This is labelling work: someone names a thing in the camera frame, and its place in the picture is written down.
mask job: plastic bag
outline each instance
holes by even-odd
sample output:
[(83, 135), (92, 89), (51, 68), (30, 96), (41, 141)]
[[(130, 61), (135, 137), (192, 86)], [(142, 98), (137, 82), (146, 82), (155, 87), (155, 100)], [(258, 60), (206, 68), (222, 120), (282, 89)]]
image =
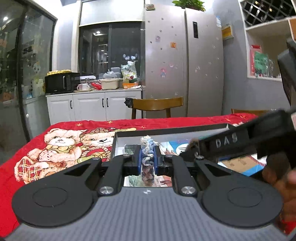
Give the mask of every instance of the plastic bag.
[(103, 79), (114, 79), (114, 78), (116, 79), (117, 76), (113, 71), (104, 73), (103, 75)]
[(121, 65), (121, 72), (123, 75), (123, 82), (135, 83), (137, 82), (137, 71), (135, 63), (128, 61), (127, 65)]

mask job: red tablecloth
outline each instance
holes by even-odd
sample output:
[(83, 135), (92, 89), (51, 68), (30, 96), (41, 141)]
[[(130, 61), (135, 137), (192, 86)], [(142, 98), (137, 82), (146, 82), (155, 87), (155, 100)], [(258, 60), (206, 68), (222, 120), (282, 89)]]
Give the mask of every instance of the red tablecloth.
[[(28, 144), (23, 146), (10, 160), (0, 166), (0, 236), (5, 237), (18, 226), (18, 222), (11, 208), (11, 200), (16, 190), (25, 185), (25, 183), (29, 183), (36, 178), (41, 178), (44, 175), (51, 174), (52, 172), (74, 165), (71, 158), (68, 158), (71, 155), (75, 156), (75, 159), (79, 157), (79, 159), (85, 158), (89, 155), (99, 155), (105, 158), (105, 160), (108, 160), (111, 147), (108, 147), (108, 145), (105, 145), (107, 148), (105, 146), (94, 147), (95, 144), (92, 143), (94, 138), (90, 138), (90, 135), (97, 136), (99, 134), (103, 140), (106, 140), (107, 142), (110, 137), (107, 132), (119, 131), (122, 129), (147, 130), (211, 125), (217, 123), (235, 124), (246, 122), (254, 117), (255, 116), (252, 114), (232, 114), (197, 118), (181, 117), (103, 122), (78, 121), (54, 124), (43, 134), (35, 137)], [(65, 148), (68, 147), (59, 147), (52, 142), (56, 138), (58, 139), (60, 135), (63, 137), (65, 136), (65, 138), (67, 138), (66, 141), (73, 141), (73, 143), (70, 144), (69, 150), (65, 150)], [(62, 157), (65, 157), (68, 161), (64, 162), (56, 159), (59, 155), (64, 155)]]

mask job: silver refrigerator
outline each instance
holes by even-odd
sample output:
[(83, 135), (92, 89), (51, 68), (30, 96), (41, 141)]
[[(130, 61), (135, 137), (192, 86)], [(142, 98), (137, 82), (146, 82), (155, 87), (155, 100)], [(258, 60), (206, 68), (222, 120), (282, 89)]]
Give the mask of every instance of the silver refrigerator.
[[(145, 99), (184, 98), (172, 117), (221, 115), (223, 44), (216, 16), (155, 5), (145, 11)], [(146, 112), (163, 118), (165, 111)]]

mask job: potted plant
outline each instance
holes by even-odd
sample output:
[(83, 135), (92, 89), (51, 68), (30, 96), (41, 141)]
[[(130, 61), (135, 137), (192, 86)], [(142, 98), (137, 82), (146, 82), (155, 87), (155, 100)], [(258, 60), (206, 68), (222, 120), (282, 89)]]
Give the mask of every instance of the potted plant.
[(205, 11), (205, 8), (203, 6), (204, 2), (200, 0), (175, 0), (172, 1), (172, 3), (174, 3), (175, 6), (181, 8), (192, 8), (203, 12)]

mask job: microwave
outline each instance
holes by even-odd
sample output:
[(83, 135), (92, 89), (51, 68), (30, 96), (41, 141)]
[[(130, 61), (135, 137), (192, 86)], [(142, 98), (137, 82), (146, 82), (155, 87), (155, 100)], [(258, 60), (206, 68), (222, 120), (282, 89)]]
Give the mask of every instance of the microwave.
[(76, 90), (80, 84), (79, 73), (59, 73), (45, 76), (45, 93), (69, 93)]

